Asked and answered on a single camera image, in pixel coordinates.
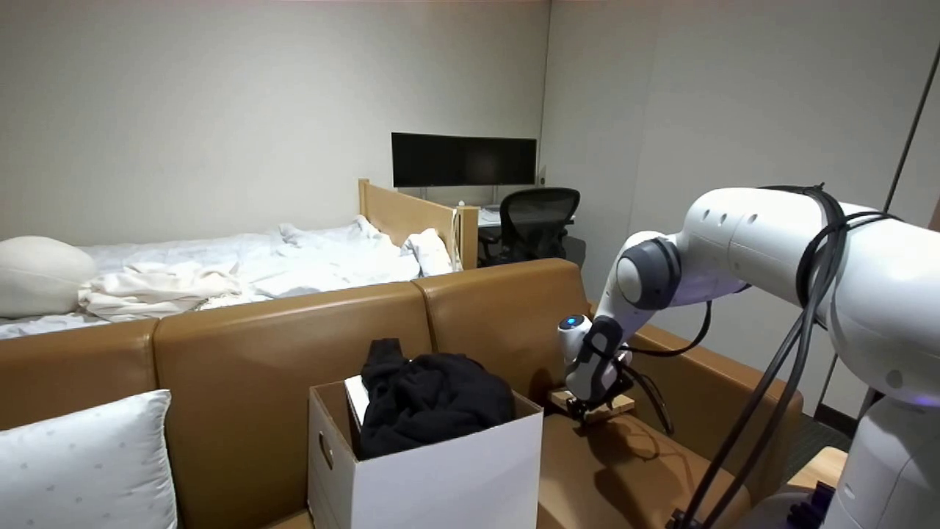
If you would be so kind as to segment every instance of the black garment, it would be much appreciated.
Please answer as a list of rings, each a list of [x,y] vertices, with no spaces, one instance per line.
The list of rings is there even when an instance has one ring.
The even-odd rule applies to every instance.
[[[405,363],[400,342],[374,342],[360,367],[369,394],[355,453],[385,455],[515,422],[510,389],[468,356]]]

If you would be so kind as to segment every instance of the white bedsheet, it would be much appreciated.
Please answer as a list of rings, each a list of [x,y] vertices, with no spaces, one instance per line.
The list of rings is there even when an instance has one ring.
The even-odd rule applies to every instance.
[[[394,245],[363,217],[328,231],[284,225],[268,234],[86,253],[98,263],[100,281],[80,289],[80,313],[0,320],[0,342],[454,270],[434,234]]]

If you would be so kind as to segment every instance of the bed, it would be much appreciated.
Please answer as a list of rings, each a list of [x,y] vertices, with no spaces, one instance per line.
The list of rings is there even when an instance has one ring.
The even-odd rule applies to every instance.
[[[476,215],[359,179],[359,215],[340,226],[80,248],[95,281],[80,285],[76,309],[0,313],[0,342],[468,270]]]

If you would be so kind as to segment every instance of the cardboard box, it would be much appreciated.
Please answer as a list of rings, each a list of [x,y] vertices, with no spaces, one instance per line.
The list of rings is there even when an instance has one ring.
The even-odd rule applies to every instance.
[[[535,529],[543,411],[359,461],[340,383],[308,394],[308,508],[316,529]]]

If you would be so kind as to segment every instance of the white wall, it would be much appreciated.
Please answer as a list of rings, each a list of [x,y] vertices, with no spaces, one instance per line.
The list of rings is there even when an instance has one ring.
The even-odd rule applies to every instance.
[[[543,0],[4,0],[0,238],[338,225],[390,120],[540,128]]]
[[[828,182],[880,206],[932,53],[933,0],[554,0],[546,84],[548,182],[585,191],[579,234],[597,298],[635,231],[681,226],[716,187]],[[892,213],[924,225],[940,197],[933,88]],[[654,323],[694,336],[700,309]],[[709,348],[764,367],[797,309],[766,294],[716,306]],[[817,338],[813,408],[830,351]],[[860,392],[841,386],[852,414]]]

